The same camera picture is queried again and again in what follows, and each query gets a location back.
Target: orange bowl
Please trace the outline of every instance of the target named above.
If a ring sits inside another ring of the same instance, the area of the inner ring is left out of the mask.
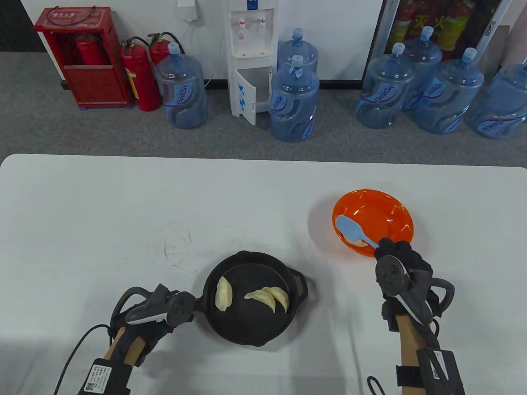
[[[357,222],[364,234],[376,243],[382,238],[411,242],[414,237],[414,222],[410,213],[399,200],[380,191],[361,189],[342,196],[333,209],[333,227],[342,242],[353,251],[373,257],[370,245],[358,247],[346,241],[335,222],[339,215]]]

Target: floor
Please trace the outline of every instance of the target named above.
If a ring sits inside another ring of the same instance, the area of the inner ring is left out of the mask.
[[[0,53],[0,162],[13,153],[208,157],[336,162],[527,165],[527,133],[511,141],[484,139],[466,125],[447,136],[428,134],[405,114],[389,130],[361,125],[358,91],[322,91],[313,135],[283,143],[269,129],[230,113],[228,92],[208,91],[212,116],[199,130],[173,128],[163,109],[79,111],[62,90],[46,53]]]

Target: water jug cap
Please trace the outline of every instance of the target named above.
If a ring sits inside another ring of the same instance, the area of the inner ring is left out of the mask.
[[[432,37],[432,34],[434,34],[434,28],[431,26],[425,26],[423,27],[423,30],[421,30],[421,41],[428,41],[430,40],[430,37]]]
[[[304,57],[302,55],[294,55],[291,58],[291,65],[293,67],[302,67],[304,64]]]
[[[293,30],[293,41],[295,41],[296,43],[300,43],[303,37],[304,29],[302,29],[301,27],[295,27],[295,29]]]
[[[470,63],[471,61],[474,60],[474,58],[476,57],[476,54],[477,54],[476,48],[470,48],[469,47],[469,48],[465,49],[465,52],[463,52],[462,60],[465,63]]]
[[[394,55],[402,55],[404,52],[404,44],[403,43],[395,43],[394,48],[392,49],[392,53]]]
[[[168,52],[170,55],[179,55],[181,53],[181,50],[179,49],[179,45],[176,43],[170,43],[168,45]]]

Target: water bottle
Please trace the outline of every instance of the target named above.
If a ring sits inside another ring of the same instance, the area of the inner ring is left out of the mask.
[[[403,108],[414,66],[405,57],[403,43],[395,43],[391,55],[373,59],[364,77],[357,106],[359,121],[374,129],[384,129],[397,121]]]
[[[471,65],[476,53],[476,49],[467,48],[461,60],[439,65],[416,110],[417,123],[424,130],[447,134],[460,124],[483,85],[483,74]]]
[[[434,33],[431,26],[423,27],[421,38],[414,38],[404,42],[404,54],[414,64],[415,76],[410,85],[404,111],[413,110],[417,107],[423,92],[430,85],[434,72],[437,69],[443,53],[441,49],[430,41]]]
[[[291,67],[272,78],[271,128],[280,140],[298,143],[313,132],[320,81],[304,69],[304,58],[294,55]]]
[[[207,96],[201,64],[168,45],[167,56],[155,67],[155,78],[169,122],[179,129],[195,129],[207,121]]]
[[[304,70],[310,69],[317,74],[318,50],[312,44],[304,41],[304,30],[297,27],[293,30],[292,40],[282,43],[278,48],[277,70],[289,69],[293,56],[301,55],[304,58]]]
[[[467,123],[476,133],[495,140],[517,135],[527,119],[527,63],[502,68],[472,107]]]

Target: fire extinguisher box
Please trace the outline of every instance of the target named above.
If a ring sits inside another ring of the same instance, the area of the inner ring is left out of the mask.
[[[42,32],[80,108],[131,107],[109,7],[45,8]]]

